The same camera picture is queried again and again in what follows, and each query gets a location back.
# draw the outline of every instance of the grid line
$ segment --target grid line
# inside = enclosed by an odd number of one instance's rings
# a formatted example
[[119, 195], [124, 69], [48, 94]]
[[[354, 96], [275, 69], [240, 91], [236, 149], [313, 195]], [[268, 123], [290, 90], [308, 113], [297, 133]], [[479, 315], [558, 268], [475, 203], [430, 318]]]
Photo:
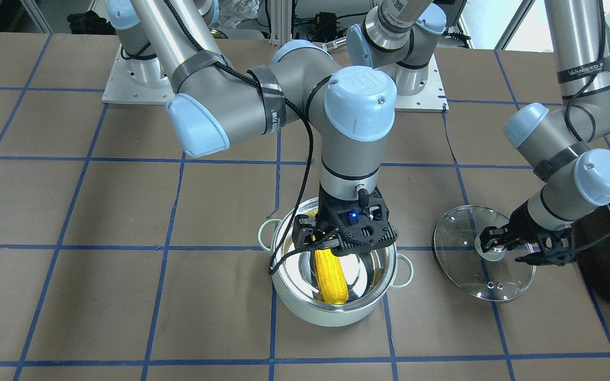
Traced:
[[[91, 146], [89, 147], [88, 153], [86, 154], [87, 160], [84, 162], [82, 167], [82, 173], [79, 174], [79, 179], [77, 181], [77, 186], [75, 186], [75, 192], [72, 195], [72, 200], [70, 201], [70, 206], [68, 207], [67, 214], [65, 215], [65, 221], [62, 224], [62, 228], [60, 230], [60, 235], [58, 236], [57, 246], [61, 246], [63, 240], [65, 240], [65, 233], [67, 232], [67, 227], [70, 225], [70, 218], [72, 217], [72, 212], [75, 209], [75, 205], [77, 205], [77, 198], [79, 196], [79, 191], [82, 188], [82, 183], [86, 176], [86, 171], [89, 167], [90, 161], [88, 160], [95, 149], [95, 143], [97, 142], [97, 137], [100, 135], [100, 128], [102, 127], [102, 123], [105, 119], [105, 115], [107, 113], [108, 104], [102, 109], [102, 114], [100, 115], [100, 120], [97, 123], [97, 127], [95, 128], [95, 133], [93, 140], [91, 141]], [[20, 374], [22, 373], [23, 364], [27, 358], [27, 353], [29, 352], [30, 345], [32, 344], [32, 338], [34, 337], [34, 331], [37, 328], [37, 322], [39, 322], [39, 315], [41, 314], [41, 309], [44, 304], [44, 299], [46, 299], [46, 293], [48, 292], [49, 284], [51, 284], [51, 277], [53, 276], [53, 270], [56, 267], [56, 263], [58, 262], [58, 255], [60, 254], [60, 248], [56, 248], [53, 251], [53, 257], [51, 258], [51, 263], [49, 264], [49, 269], [46, 274], [46, 279], [44, 280], [44, 285], [41, 288], [41, 294], [39, 295], [39, 301], [37, 302], [37, 308], [34, 310], [34, 316], [32, 317], [32, 322], [30, 323], [29, 331], [27, 332], [27, 338], [25, 339], [24, 347], [22, 348], [22, 353], [20, 354], [20, 364], [15, 369], [15, 375], [13, 380], [19, 381]]]
[[169, 227], [166, 232], [166, 240], [164, 243], [164, 251], [162, 253], [162, 269], [159, 273], [159, 284], [157, 285], [157, 296], [155, 297], [155, 308], [152, 311], [152, 322], [150, 324], [150, 333], [147, 339], [147, 347], [145, 348], [145, 364], [142, 366], [142, 374], [140, 376], [141, 381], [146, 381], [147, 372], [149, 369], [150, 358], [152, 357], [152, 347], [155, 342], [155, 332], [157, 330], [157, 319], [159, 318], [159, 307], [162, 305], [162, 292], [164, 288], [164, 279], [166, 276], [166, 265], [168, 263], [168, 256], [171, 246], [171, 236], [174, 232], [174, 224], [176, 222], [176, 210], [177, 203], [180, 198], [180, 188], [182, 188], [182, 180], [185, 172], [185, 153], [180, 157], [180, 171], [178, 174], [178, 184], [176, 189], [176, 198], [174, 199], [174, 205], [171, 208], [171, 216], [169, 218]]
[[599, 322], [600, 322], [602, 328], [604, 329], [604, 335], [606, 335], [606, 339], [608, 341], [608, 346], [610, 347], [610, 330], [608, 330], [606, 320], [604, 319], [604, 316], [601, 313], [601, 308], [599, 307], [599, 304], [595, 297], [595, 292], [593, 291], [593, 288], [590, 286], [590, 282], [588, 282], [588, 277], [586, 277], [586, 275], [585, 275], [585, 269], [583, 268], [583, 266], [580, 263], [578, 264], [578, 268], [580, 269], [580, 274], [583, 276], [583, 282], [585, 282], [585, 287], [588, 289], [588, 294], [590, 294], [590, 300], [593, 303], [593, 306], [595, 307], [595, 312], [599, 318]]
[[388, 345], [390, 346], [390, 364], [392, 366], [392, 379], [399, 381], [399, 372], [397, 371], [397, 353], [394, 351], [394, 342], [392, 342], [392, 319], [390, 319], [390, 302], [388, 295], [383, 295], [383, 310], [385, 311], [385, 327], [388, 331]]
[[44, 42], [44, 46], [43, 48], [41, 48], [41, 51], [39, 53], [39, 57], [37, 57], [36, 62], [34, 63], [34, 67], [32, 67], [32, 72], [30, 73], [29, 77], [27, 77], [27, 82], [25, 82], [25, 87], [22, 89], [22, 91], [20, 92], [20, 96], [17, 97], [17, 101], [15, 102], [15, 106], [13, 108], [13, 110], [11, 111], [6, 123], [4, 124], [4, 127], [2, 128], [2, 132], [0, 133], [0, 144], [2, 144], [2, 140], [4, 138], [4, 135], [6, 135], [6, 132], [8, 131], [13, 118], [15, 117], [15, 112], [17, 111], [17, 109], [19, 109], [20, 104], [22, 103], [22, 99], [25, 96], [26, 93], [26, 89], [27, 87], [29, 87], [30, 83], [32, 82], [32, 78], [34, 78], [34, 74], [37, 72], [37, 68], [39, 68], [39, 64], [41, 63], [41, 59], [44, 56], [44, 53], [46, 53], [46, 48], [48, 48], [49, 42], [51, 41], [51, 34], [48, 35], [48, 37], [46, 37], [46, 42]]
[[510, 84], [510, 79], [508, 79], [508, 74], [505, 72], [505, 68], [503, 67], [503, 62], [500, 60], [500, 56], [498, 55], [498, 50], [494, 50], [494, 55], [496, 56], [496, 61], [498, 61], [498, 67], [500, 67], [501, 73], [503, 73], [503, 78], [505, 79], [505, 84], [508, 85], [508, 90], [510, 91], [510, 96], [513, 97], [513, 104], [515, 104], [516, 109], [519, 111], [519, 102], [516, 99], [515, 92], [513, 91], [513, 86]]
[[[610, 352], [554, 352], [510, 355], [511, 360], [610, 359]], [[505, 355], [397, 356], [397, 357], [293, 357], [285, 359], [163, 359], [163, 360], [27, 360], [23, 367], [113, 367], [113, 366], [243, 366], [269, 364], [372, 364], [373, 362], [504, 361]], [[15, 367], [19, 361], [0, 361], [0, 367]]]
[[[448, 140], [448, 120], [446, 116], [446, 107], [443, 108], [441, 112], [441, 117], [444, 122], [444, 130], [446, 132], [447, 140]], [[448, 147], [451, 150], [451, 156], [453, 157], [453, 165], [455, 167], [455, 173], [458, 176], [458, 183], [460, 184], [460, 191], [462, 192], [463, 200], [465, 201], [465, 205], [470, 205], [470, 200], [468, 198], [467, 190], [465, 190], [465, 181], [463, 181], [463, 176], [460, 172], [460, 165], [458, 164], [458, 160], [455, 158], [455, 154], [453, 153], [453, 149], [451, 149], [451, 142], [448, 142]], [[484, 271], [485, 277], [489, 278], [488, 271], [486, 269], [486, 263], [482, 260], [481, 262], [482, 270]], [[507, 340], [505, 339], [505, 331], [503, 330], [503, 324], [500, 320], [500, 315], [498, 313], [498, 306], [496, 302], [491, 301], [491, 309], [494, 312], [494, 319], [496, 319], [496, 327], [498, 328], [498, 335], [500, 337], [500, 345], [503, 349], [504, 359], [506, 365], [508, 366], [508, 373], [510, 374], [510, 381], [515, 381], [515, 370], [513, 369], [513, 363], [510, 359], [510, 351], [508, 350]]]
[[[21, 91], [26, 89], [29, 92], [104, 92], [105, 89], [91, 89], [91, 88], [80, 88], [80, 87], [15, 87], [15, 86], [0, 86], [0, 90], [17, 90]], [[564, 104], [556, 102], [521, 102], [521, 101], [492, 101], [491, 99], [450, 99], [446, 98], [448, 102], [453, 103], [482, 103], [482, 104], [518, 104], [528, 105], [532, 103], [540, 103], [545, 106], [559, 106], [562, 107]]]
[[[276, 132], [276, 169], [274, 185], [274, 210], [265, 219], [272, 217], [280, 206], [279, 192], [281, 183], [281, 128]], [[270, 364], [268, 366], [268, 381], [274, 381], [274, 360], [276, 357], [276, 289], [272, 284], [272, 296], [270, 299]]]
[[[76, 156], [12, 156], [0, 155], [0, 160], [28, 160], [28, 161], [84, 161], [85, 157]], [[179, 162], [179, 159], [162, 157], [91, 157], [90, 161], [117, 161], [117, 162]], [[255, 166], [305, 166], [305, 161], [267, 161], [267, 160], [221, 160], [221, 159], [185, 159], [190, 164], [241, 164]], [[382, 167], [435, 167], [453, 168], [455, 164], [448, 162], [382, 162]], [[519, 166], [511, 164], [458, 164], [461, 168], [483, 169], [533, 169], [532, 166]]]
[[[508, 84], [508, 89], [510, 89], [510, 94], [513, 97], [513, 101], [516, 102], [515, 93], [513, 92], [511, 84], [510, 84], [510, 82], [508, 80], [508, 76], [505, 73], [505, 68], [503, 67], [503, 63], [500, 60], [498, 52], [496, 50], [494, 50], [494, 54], [496, 54], [496, 60], [498, 60], [498, 65], [500, 66], [500, 70], [503, 72], [503, 77], [505, 78], [505, 82]], [[604, 137], [604, 141], [606, 142], [606, 144], [608, 146], [608, 149], [610, 149], [610, 142], [608, 141], [607, 137]], [[608, 330], [607, 323], [604, 320], [604, 317], [602, 316], [601, 309], [599, 308], [599, 305], [598, 305], [598, 303], [597, 303], [597, 301], [595, 299], [595, 294], [594, 294], [593, 290], [590, 287], [590, 284], [589, 284], [589, 282], [588, 282], [588, 280], [587, 280], [587, 278], [585, 276], [583, 268], [580, 265], [578, 267], [580, 268], [580, 272], [581, 272], [581, 275], [583, 277], [583, 281], [585, 282], [585, 286], [587, 287], [588, 293], [590, 294], [590, 299], [593, 302], [593, 306], [595, 307], [595, 312], [596, 312], [596, 314], [597, 314], [597, 316], [598, 316], [598, 318], [600, 320], [600, 323], [601, 323], [602, 328], [604, 330], [604, 334], [606, 335], [606, 338], [608, 340], [608, 345], [610, 345], [610, 332]]]
[[[20, 94], [19, 99], [17, 100], [14, 110], [12, 111], [12, 114], [10, 115], [7, 123], [5, 124], [4, 130], [2, 131], [2, 133], [0, 134], [0, 142], [3, 139], [3, 135], [6, 132], [8, 125], [10, 125], [10, 122], [12, 121], [12, 119], [14, 118], [15, 115], [15, 111], [17, 111], [17, 108], [19, 108], [20, 106], [20, 102], [22, 101], [22, 98], [24, 96], [24, 94], [27, 91], [52, 91], [52, 92], [103, 92], [103, 89], [60, 89], [60, 88], [42, 88], [42, 87], [29, 87], [29, 83], [31, 82], [32, 76], [34, 75], [34, 73], [36, 72], [36, 69], [39, 65], [39, 63], [41, 62], [41, 58], [44, 54], [44, 51], [46, 50], [46, 47], [48, 46], [49, 43], [49, 39], [50, 36], [48, 37], [46, 44], [44, 44], [44, 48], [40, 53], [39, 59], [37, 60], [36, 65], [34, 66], [32, 73], [31, 73], [31, 77], [29, 77], [29, 80], [26, 84], [25, 87], [0, 87], [0, 90], [15, 90], [15, 91], [21, 91], [22, 93]], [[477, 101], [476, 99], [450, 99], [451, 102], [472, 102], [472, 103], [487, 103], [487, 104], [515, 104], [515, 106], [517, 107], [517, 109], [519, 109], [519, 105], [520, 104], [530, 104], [530, 102], [518, 102], [516, 100], [516, 97], [513, 93], [512, 87], [509, 83], [509, 80], [506, 76], [506, 73], [504, 72], [504, 68], [502, 66], [501, 61], [499, 60], [499, 56], [498, 53], [496, 51], [494, 51], [494, 54], [496, 54], [496, 58], [498, 60], [498, 63], [500, 65], [501, 71], [503, 72], [503, 75], [505, 77], [506, 80], [506, 84], [508, 85], [508, 89], [510, 90], [510, 94], [513, 97], [513, 101]], [[545, 105], [550, 105], [550, 106], [562, 106], [562, 104], [554, 104], [554, 103], [543, 103]], [[8, 160], [16, 160], [16, 159], [26, 159], [26, 160], [74, 160], [74, 161], [84, 161], [84, 169], [82, 171], [82, 174], [79, 177], [78, 183], [77, 183], [77, 187], [75, 188], [75, 195], [73, 196], [73, 201], [70, 203], [70, 208], [68, 209], [68, 214], [66, 215], [66, 222], [64, 224], [63, 229], [61, 230], [61, 237], [58, 240], [58, 244], [39, 244], [38, 246], [35, 246], [34, 244], [0, 244], [0, 248], [14, 248], [14, 249], [39, 249], [39, 248], [43, 248], [43, 249], [54, 249], [54, 254], [53, 254], [53, 259], [51, 260], [51, 265], [49, 265], [49, 272], [48, 275], [46, 277], [46, 281], [44, 282], [44, 288], [42, 290], [42, 295], [40, 296], [40, 300], [39, 300], [39, 304], [37, 306], [37, 311], [35, 313], [35, 318], [33, 319], [33, 325], [36, 324], [36, 319], [38, 319], [39, 317], [39, 312], [41, 311], [41, 307], [43, 304], [43, 299], [44, 299], [44, 295], [46, 294], [46, 289], [48, 289], [48, 282], [50, 281], [51, 278], [51, 273], [53, 271], [53, 266], [55, 264], [55, 261], [57, 260], [57, 255], [58, 255], [58, 251], [62, 250], [62, 249], [95, 249], [95, 250], [128, 250], [128, 249], [135, 249], [135, 250], [163, 250], [164, 253], [167, 253], [168, 250], [257, 250], [257, 251], [261, 251], [262, 249], [260, 247], [252, 247], [252, 246], [170, 246], [170, 244], [165, 244], [165, 246], [65, 246], [64, 244], [61, 244], [62, 241], [62, 237], [65, 234], [66, 231], [66, 225], [68, 224], [68, 221], [70, 219], [70, 215], [72, 213], [73, 207], [74, 207], [74, 203], [76, 202], [76, 197], [78, 195], [78, 191], [80, 189], [80, 186], [82, 185], [82, 181], [83, 181], [83, 176], [85, 175], [85, 171], [87, 169], [87, 166], [89, 166], [90, 161], [165, 161], [165, 162], [180, 162], [181, 163], [181, 169], [180, 169], [180, 180], [182, 180], [182, 171], [183, 171], [183, 167], [185, 162], [212, 162], [213, 164], [269, 164], [269, 165], [276, 165], [277, 169], [276, 169], [276, 189], [275, 189], [275, 210], [274, 212], [276, 212], [276, 209], [278, 209], [278, 205], [279, 205], [279, 169], [281, 167], [281, 165], [296, 165], [296, 166], [302, 166], [305, 164], [305, 162], [298, 162], [298, 161], [290, 161], [290, 162], [281, 162], [281, 156], [280, 156], [280, 152], [279, 150], [281, 149], [280, 144], [281, 144], [281, 135], [279, 135], [279, 140], [278, 140], [278, 154], [277, 154], [277, 160], [276, 161], [220, 161], [220, 160], [198, 160], [198, 159], [185, 159], [184, 157], [182, 159], [141, 159], [141, 158], [133, 158], [133, 159], [129, 159], [129, 158], [93, 158], [91, 157], [92, 154], [92, 149], [95, 145], [95, 140], [97, 139], [97, 135], [100, 132], [100, 125], [102, 125], [102, 119], [104, 118], [104, 112], [107, 109], [107, 105], [105, 105], [104, 107], [104, 111], [103, 111], [103, 115], [101, 117], [101, 121], [99, 123], [99, 126], [96, 129], [95, 132], [95, 136], [94, 136], [94, 142], [92, 142], [92, 147], [91, 149], [89, 149], [89, 154], [87, 155], [87, 157], [67, 157], [67, 158], [63, 158], [63, 157], [49, 157], [49, 158], [42, 158], [42, 157], [6, 157], [6, 156], [0, 156], [0, 159], [8, 159]], [[605, 141], [607, 142], [608, 147], [610, 148], [610, 142], [605, 138]], [[465, 168], [497, 168], [497, 169], [530, 169], [530, 166], [479, 166], [479, 165], [465, 165], [465, 164], [458, 164], [455, 161], [454, 158], [454, 164], [393, 164], [392, 162], [388, 162], [387, 164], [383, 164], [383, 166], [398, 166], [398, 167], [453, 167], [455, 168], [455, 170], [457, 171], [457, 174], [459, 176], [459, 181], [461, 181], [461, 186], [462, 186], [462, 192], [464, 194], [464, 200], [465, 202], [467, 202], [467, 193], [465, 192], [465, 188], [464, 188], [464, 183], [462, 183], [462, 177], [460, 176], [460, 168], [465, 167]], [[171, 220], [169, 222], [169, 230], [171, 231], [173, 228], [173, 224], [174, 224], [174, 214], [175, 214], [175, 208], [176, 208], [176, 203], [177, 203], [177, 198], [179, 196], [180, 193], [180, 181], [178, 184], [178, 189], [177, 189], [177, 195], [176, 195], [176, 201], [174, 203], [174, 208], [172, 209], [172, 217]], [[170, 240], [170, 234], [167, 234], [167, 240]], [[431, 247], [421, 247], [421, 246], [416, 246], [416, 247], [404, 247], [404, 248], [399, 248], [399, 249], [404, 249], [404, 250], [411, 250], [411, 251], [431, 251], [432, 248]], [[160, 284], [159, 284], [159, 288], [158, 288], [158, 298], [160, 299], [160, 288], [163, 286], [163, 276], [164, 276], [164, 272], [165, 272], [165, 257], [163, 256], [163, 263], [162, 263], [162, 274], [160, 275]], [[590, 286], [588, 285], [588, 282], [586, 280], [586, 278], [584, 277], [584, 281], [586, 283], [586, 287], [588, 288], [588, 292], [590, 294], [591, 297], [591, 301], [593, 302], [593, 305], [595, 306], [595, 311], [598, 315], [598, 317], [600, 318], [600, 322], [602, 323], [603, 329], [605, 331], [605, 334], [607, 336], [607, 340], [609, 342], [610, 345], [610, 332], [608, 331], [608, 327], [607, 327], [607, 323], [605, 322], [600, 308], [598, 306], [598, 302], [595, 299], [595, 295], [593, 293], [593, 290], [591, 290]], [[389, 362], [390, 364], [392, 364], [392, 368], [393, 368], [393, 376], [394, 379], [397, 379], [397, 374], [396, 374], [396, 363], [397, 362], [441, 362], [441, 361], [500, 361], [500, 360], [506, 360], [508, 362], [508, 369], [510, 369], [510, 371], [512, 372], [511, 369], [511, 362], [510, 360], [525, 360], [525, 359], [566, 359], [566, 358], [579, 358], [579, 359], [587, 359], [587, 358], [610, 358], [610, 352], [585, 352], [585, 353], [573, 353], [573, 352], [567, 352], [567, 353], [541, 353], [541, 354], [517, 354], [517, 355], [510, 355], [509, 353], [507, 353], [507, 349], [506, 349], [506, 343], [504, 341], [504, 333], [502, 331], [502, 326], [501, 323], [499, 323], [499, 321], [497, 321], [498, 325], [499, 325], [499, 333], [501, 334], [501, 344], [503, 344], [504, 349], [505, 349], [505, 355], [474, 355], [474, 356], [436, 356], [436, 357], [396, 357], [396, 355], [394, 354], [394, 350], [393, 350], [393, 345], [392, 345], [392, 337], [391, 337], [391, 322], [389, 320], [389, 306], [388, 306], [388, 301], [387, 301], [387, 296], [384, 297], [384, 308], [385, 308], [385, 318], [387, 318], [387, 321], [385, 322], [387, 324], [387, 328], [388, 328], [388, 345], [390, 346], [390, 357], [368, 357], [368, 358], [346, 358], [346, 357], [339, 357], [339, 358], [332, 358], [332, 359], [323, 359], [323, 358], [314, 358], [314, 359], [298, 359], [298, 358], [293, 358], [293, 359], [275, 359], [274, 356], [274, 341], [275, 341], [275, 326], [276, 326], [276, 291], [274, 290], [273, 287], [273, 294], [272, 294], [272, 299], [271, 299], [271, 308], [272, 308], [272, 313], [271, 313], [271, 352], [270, 352], [270, 357], [269, 359], [233, 359], [233, 360], [227, 360], [227, 359], [199, 359], [199, 360], [150, 360], [147, 357], [145, 358], [145, 360], [137, 360], [137, 361], [130, 361], [130, 360], [125, 360], [125, 361], [27, 361], [25, 359], [26, 357], [26, 351], [29, 349], [29, 342], [31, 342], [32, 339], [32, 335], [33, 335], [33, 326], [31, 325], [31, 331], [29, 332], [28, 335], [28, 339], [26, 340], [26, 348], [24, 348], [24, 355], [25, 357], [21, 356], [20, 361], [0, 361], [0, 367], [16, 367], [16, 376], [14, 379], [19, 379], [20, 376], [20, 369], [22, 367], [53, 367], [53, 366], [143, 366], [143, 368], [146, 367], [150, 367], [150, 366], [214, 366], [214, 365], [228, 365], [228, 366], [234, 366], [234, 365], [262, 365], [262, 366], [269, 366], [271, 371], [270, 371], [270, 381], [272, 381], [272, 379], [274, 378], [274, 365], [276, 364], [354, 364], [355, 362]], [[496, 315], [496, 318], [498, 319], [498, 311], [496, 309], [496, 305], [492, 302], [492, 305], [494, 306], [494, 314]], [[154, 325], [156, 325], [156, 317], [155, 317], [155, 313], [153, 313], [153, 326], [151, 327], [151, 332], [150, 335], [152, 335], [153, 331], [152, 329], [154, 328]]]

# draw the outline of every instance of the brown table surface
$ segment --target brown table surface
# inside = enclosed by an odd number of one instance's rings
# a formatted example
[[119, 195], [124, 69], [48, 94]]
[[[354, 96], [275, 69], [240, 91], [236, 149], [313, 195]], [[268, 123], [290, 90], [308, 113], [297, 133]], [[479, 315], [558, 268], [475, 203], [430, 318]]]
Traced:
[[[240, 71], [276, 50], [219, 45]], [[0, 34], [0, 379], [610, 379], [610, 305], [578, 266], [492, 304], [430, 250], [451, 208], [509, 215], [542, 186], [502, 128], [519, 106], [559, 106], [551, 53], [436, 52], [457, 161], [441, 114], [401, 113], [379, 182], [416, 277], [331, 329], [285, 308], [256, 242], [295, 202], [302, 123], [181, 161], [163, 107], [102, 104], [118, 46]]]

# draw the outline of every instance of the yellow corn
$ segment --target yellow corn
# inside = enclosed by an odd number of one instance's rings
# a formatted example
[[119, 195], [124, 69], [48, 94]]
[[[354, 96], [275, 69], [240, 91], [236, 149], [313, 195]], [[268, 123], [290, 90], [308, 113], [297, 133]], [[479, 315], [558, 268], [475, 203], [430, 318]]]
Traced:
[[324, 302], [344, 304], [348, 299], [348, 290], [340, 259], [331, 253], [331, 249], [315, 250], [315, 268]]

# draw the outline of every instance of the pot handle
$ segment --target pot handle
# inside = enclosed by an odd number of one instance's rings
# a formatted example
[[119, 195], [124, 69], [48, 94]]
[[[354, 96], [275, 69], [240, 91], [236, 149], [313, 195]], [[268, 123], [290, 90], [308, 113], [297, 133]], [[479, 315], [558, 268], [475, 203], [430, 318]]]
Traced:
[[414, 280], [414, 264], [411, 263], [411, 260], [409, 260], [409, 258], [407, 258], [407, 256], [402, 253], [397, 253], [397, 258], [399, 258], [400, 260], [402, 260], [402, 262], [406, 263], [406, 265], [409, 266], [409, 279], [400, 285], [391, 284], [391, 289], [404, 288], [411, 283], [411, 280]]
[[261, 225], [261, 228], [258, 229], [258, 243], [261, 244], [261, 248], [263, 250], [267, 251], [268, 253], [272, 253], [272, 248], [269, 248], [268, 246], [265, 246], [264, 243], [262, 243], [262, 231], [265, 229], [265, 226], [268, 226], [269, 224], [278, 225], [280, 223], [281, 223], [281, 220], [279, 220], [279, 219], [267, 220], [267, 221], [263, 222], [263, 224]]

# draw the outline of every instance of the brand logo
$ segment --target brand logo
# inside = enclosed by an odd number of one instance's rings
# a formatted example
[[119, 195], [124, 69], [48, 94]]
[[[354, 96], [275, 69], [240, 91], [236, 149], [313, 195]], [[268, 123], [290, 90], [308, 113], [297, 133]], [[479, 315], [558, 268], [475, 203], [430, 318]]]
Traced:
[[569, 75], [579, 75], [579, 74], [583, 74], [586, 72], [593, 72], [595, 70], [599, 70], [600, 68], [602, 68], [604, 66], [604, 63], [599, 63], [598, 65], [591, 65], [589, 67], [583, 67], [583, 68], [574, 68], [569, 70]]
[[272, 113], [272, 128], [273, 130], [279, 127], [279, 117], [276, 116], [276, 113]]

